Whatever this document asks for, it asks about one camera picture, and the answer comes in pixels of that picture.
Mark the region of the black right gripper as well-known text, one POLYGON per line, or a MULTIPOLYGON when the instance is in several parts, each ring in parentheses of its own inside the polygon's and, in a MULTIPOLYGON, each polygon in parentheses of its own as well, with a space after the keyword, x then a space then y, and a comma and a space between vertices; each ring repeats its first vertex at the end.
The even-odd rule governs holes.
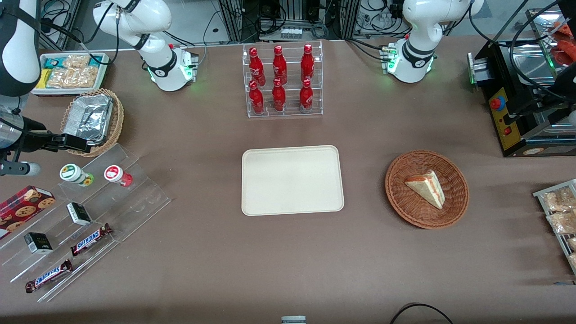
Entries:
POLYGON ((46 129, 45 125, 23 117, 23 132, 17 142, 17 150, 21 153, 32 153, 37 150, 75 150, 81 154, 90 153, 91 147, 84 138, 66 133, 58 135, 46 129))

